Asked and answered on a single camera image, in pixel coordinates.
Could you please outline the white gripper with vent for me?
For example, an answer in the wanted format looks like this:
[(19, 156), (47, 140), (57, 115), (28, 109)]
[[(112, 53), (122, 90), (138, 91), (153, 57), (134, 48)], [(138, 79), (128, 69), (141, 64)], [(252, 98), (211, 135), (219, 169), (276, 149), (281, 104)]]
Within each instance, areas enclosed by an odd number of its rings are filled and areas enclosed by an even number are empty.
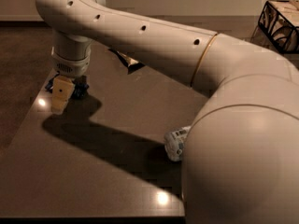
[(53, 32), (53, 68), (61, 75), (53, 80), (51, 111), (63, 114), (75, 89), (71, 78), (84, 75), (91, 58), (91, 39), (80, 35)]

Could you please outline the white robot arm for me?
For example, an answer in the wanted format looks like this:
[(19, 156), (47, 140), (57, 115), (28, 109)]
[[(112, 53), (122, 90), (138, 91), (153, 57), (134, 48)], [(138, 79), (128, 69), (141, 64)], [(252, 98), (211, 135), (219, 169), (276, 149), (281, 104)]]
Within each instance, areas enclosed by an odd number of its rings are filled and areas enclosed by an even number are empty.
[(36, 0), (54, 32), (52, 109), (62, 113), (98, 41), (203, 93), (187, 135), (187, 224), (299, 224), (299, 86), (272, 50), (205, 29), (107, 8)]

